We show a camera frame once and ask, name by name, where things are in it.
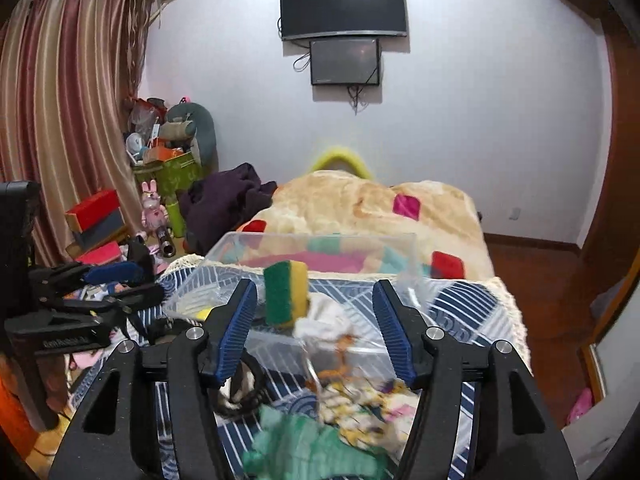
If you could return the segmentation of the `yellow green sponge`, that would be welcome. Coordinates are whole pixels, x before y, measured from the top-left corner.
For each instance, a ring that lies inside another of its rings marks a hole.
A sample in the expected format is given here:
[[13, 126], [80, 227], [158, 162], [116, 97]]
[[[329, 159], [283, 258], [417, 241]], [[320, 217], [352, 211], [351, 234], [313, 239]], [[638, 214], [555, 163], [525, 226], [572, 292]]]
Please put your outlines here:
[[286, 260], [264, 270], [265, 317], [269, 326], [293, 327], [308, 309], [308, 268], [306, 263]]

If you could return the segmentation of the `floral fabric item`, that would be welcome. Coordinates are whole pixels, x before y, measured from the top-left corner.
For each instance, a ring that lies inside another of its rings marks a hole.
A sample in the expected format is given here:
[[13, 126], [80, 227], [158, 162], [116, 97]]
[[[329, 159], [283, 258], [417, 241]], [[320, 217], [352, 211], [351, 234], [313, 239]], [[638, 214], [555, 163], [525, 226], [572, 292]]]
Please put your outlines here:
[[322, 424], [353, 448], [401, 458], [420, 396], [399, 379], [356, 377], [329, 382], [319, 391]]

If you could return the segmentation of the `green knitted cloth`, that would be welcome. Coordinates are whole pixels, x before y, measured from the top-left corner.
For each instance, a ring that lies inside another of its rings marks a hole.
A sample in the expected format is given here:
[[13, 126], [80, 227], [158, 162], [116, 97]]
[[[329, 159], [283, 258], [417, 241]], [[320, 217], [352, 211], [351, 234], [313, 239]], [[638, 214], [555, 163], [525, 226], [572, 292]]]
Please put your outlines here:
[[264, 405], [260, 431], [243, 453], [244, 474], [255, 479], [383, 479], [387, 458], [344, 443], [337, 429]]

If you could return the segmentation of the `black flashlight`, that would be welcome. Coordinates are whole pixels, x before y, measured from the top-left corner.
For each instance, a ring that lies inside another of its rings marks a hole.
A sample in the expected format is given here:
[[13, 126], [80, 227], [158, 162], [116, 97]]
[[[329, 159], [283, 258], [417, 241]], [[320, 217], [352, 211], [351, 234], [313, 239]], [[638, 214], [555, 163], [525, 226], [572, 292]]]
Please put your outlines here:
[[158, 240], [158, 248], [163, 258], [172, 258], [176, 254], [176, 248], [172, 241], [167, 226], [159, 226], [155, 231]]

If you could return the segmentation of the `red book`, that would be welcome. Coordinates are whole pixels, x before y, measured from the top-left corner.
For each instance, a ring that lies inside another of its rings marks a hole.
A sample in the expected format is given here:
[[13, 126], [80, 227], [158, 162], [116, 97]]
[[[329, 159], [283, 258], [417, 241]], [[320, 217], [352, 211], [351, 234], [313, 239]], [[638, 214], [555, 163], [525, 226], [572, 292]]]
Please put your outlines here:
[[103, 266], [104, 264], [119, 261], [120, 258], [122, 258], [120, 246], [117, 242], [112, 240], [111, 242], [78, 256], [76, 261], [88, 264], [89, 266]]

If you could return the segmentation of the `black white headband item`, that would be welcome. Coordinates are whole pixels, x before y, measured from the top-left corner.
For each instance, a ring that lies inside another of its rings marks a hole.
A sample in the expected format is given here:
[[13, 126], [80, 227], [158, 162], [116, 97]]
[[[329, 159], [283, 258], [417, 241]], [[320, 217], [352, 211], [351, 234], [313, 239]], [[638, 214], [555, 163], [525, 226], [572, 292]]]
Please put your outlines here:
[[265, 369], [244, 350], [235, 373], [210, 400], [217, 415], [233, 418], [250, 414], [269, 401]]

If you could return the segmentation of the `green bottle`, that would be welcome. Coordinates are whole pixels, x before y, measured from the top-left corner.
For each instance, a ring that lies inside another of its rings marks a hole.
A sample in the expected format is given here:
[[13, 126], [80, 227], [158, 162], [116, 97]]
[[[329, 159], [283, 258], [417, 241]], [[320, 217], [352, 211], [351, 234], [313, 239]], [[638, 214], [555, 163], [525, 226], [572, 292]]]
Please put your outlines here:
[[183, 238], [184, 234], [186, 234], [186, 224], [182, 218], [179, 203], [175, 196], [166, 198], [165, 208], [168, 213], [168, 222], [172, 229], [172, 236]]

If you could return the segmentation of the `pink rabbit toy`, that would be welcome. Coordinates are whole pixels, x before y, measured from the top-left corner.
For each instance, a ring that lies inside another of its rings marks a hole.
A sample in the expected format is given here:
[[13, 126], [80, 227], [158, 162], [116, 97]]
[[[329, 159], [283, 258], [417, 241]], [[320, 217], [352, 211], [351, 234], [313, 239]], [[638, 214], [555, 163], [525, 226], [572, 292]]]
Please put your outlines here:
[[142, 226], [149, 234], [155, 234], [158, 229], [168, 226], [168, 212], [162, 204], [155, 179], [144, 181], [141, 187]]

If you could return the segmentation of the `red box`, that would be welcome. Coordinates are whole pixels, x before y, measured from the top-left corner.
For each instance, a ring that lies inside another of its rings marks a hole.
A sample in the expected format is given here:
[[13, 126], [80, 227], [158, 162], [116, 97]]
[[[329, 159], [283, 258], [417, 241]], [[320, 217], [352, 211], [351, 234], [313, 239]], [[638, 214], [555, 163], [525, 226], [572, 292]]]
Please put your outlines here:
[[118, 208], [117, 192], [102, 190], [66, 211], [65, 220], [72, 232], [83, 233], [96, 226]]

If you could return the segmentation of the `clear plastic storage box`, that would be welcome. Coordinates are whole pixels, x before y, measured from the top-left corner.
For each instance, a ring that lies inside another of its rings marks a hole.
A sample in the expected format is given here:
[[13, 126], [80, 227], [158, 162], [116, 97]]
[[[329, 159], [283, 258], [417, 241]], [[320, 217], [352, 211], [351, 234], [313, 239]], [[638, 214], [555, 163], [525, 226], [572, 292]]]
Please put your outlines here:
[[411, 387], [432, 374], [410, 236], [232, 233], [170, 277], [163, 310], [185, 321], [205, 320], [251, 281], [257, 307], [246, 348], [267, 370]]

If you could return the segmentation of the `dark purple clothing pile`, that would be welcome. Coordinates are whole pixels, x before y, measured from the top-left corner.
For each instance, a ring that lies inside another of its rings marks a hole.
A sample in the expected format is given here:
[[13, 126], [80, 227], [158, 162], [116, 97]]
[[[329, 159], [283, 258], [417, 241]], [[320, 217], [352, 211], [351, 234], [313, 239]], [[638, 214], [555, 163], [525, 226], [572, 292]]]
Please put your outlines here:
[[205, 256], [228, 232], [253, 219], [272, 205], [276, 181], [265, 181], [248, 162], [196, 180], [177, 193], [186, 225], [186, 246]]

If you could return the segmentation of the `green storage box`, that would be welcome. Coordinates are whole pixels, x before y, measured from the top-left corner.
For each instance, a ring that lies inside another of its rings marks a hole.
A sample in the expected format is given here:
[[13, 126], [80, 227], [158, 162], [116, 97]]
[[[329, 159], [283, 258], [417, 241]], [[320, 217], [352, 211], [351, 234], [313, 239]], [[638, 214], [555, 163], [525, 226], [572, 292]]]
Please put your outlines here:
[[164, 202], [177, 200], [177, 191], [187, 191], [191, 184], [201, 180], [203, 168], [196, 162], [191, 153], [182, 154], [166, 162], [152, 162], [149, 165], [134, 167], [134, 178], [138, 188], [145, 181], [156, 181], [157, 193]]

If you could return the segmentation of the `cream patchwork fleece blanket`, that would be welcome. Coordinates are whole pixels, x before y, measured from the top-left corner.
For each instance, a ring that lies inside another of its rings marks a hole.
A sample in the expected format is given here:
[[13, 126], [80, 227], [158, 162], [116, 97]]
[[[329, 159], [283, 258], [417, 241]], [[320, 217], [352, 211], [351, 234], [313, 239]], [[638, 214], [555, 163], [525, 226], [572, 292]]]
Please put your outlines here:
[[413, 235], [420, 263], [433, 252], [462, 260], [465, 277], [485, 281], [494, 266], [472, 198], [437, 181], [387, 186], [342, 170], [318, 170], [278, 186], [254, 215], [267, 233]]

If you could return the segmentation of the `grey green neck pillow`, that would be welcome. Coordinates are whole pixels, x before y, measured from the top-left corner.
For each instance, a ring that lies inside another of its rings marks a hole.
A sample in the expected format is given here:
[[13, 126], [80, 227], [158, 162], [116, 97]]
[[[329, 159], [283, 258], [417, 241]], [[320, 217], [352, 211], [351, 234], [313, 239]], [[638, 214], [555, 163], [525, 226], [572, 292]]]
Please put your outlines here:
[[189, 148], [196, 162], [208, 169], [218, 166], [217, 139], [213, 117], [204, 106], [181, 102], [166, 113], [168, 122], [190, 122]]

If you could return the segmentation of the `yellow plush cushion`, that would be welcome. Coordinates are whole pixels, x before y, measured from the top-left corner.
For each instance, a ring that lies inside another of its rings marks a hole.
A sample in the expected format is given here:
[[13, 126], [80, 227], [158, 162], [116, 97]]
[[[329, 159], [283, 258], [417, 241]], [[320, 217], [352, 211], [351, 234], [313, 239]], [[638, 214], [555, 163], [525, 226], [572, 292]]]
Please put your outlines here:
[[310, 171], [342, 170], [360, 179], [372, 180], [373, 174], [362, 158], [344, 146], [332, 146], [323, 152], [311, 165]]

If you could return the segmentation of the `striped brown curtain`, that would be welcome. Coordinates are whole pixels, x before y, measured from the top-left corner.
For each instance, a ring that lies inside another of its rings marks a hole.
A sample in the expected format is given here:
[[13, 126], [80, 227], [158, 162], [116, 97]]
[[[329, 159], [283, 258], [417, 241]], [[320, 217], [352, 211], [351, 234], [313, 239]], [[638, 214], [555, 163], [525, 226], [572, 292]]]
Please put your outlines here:
[[1, 26], [1, 177], [40, 183], [39, 262], [67, 258], [65, 214], [116, 191], [141, 203], [122, 137], [138, 96], [154, 0], [18, 0]]

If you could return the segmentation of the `small wall monitor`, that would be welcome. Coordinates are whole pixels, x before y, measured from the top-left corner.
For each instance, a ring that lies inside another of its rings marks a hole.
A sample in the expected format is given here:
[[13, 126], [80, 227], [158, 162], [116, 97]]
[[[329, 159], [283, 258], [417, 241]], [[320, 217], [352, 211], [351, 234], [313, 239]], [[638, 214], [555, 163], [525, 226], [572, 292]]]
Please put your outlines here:
[[313, 86], [378, 86], [380, 45], [376, 38], [317, 39], [310, 42]]

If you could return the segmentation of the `large wall television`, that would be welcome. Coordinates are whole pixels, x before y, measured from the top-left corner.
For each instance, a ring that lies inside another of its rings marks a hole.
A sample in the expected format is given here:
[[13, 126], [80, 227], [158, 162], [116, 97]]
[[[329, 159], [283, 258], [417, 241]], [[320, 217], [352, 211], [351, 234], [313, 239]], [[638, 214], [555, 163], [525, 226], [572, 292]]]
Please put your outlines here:
[[408, 35], [405, 0], [280, 0], [284, 40]]

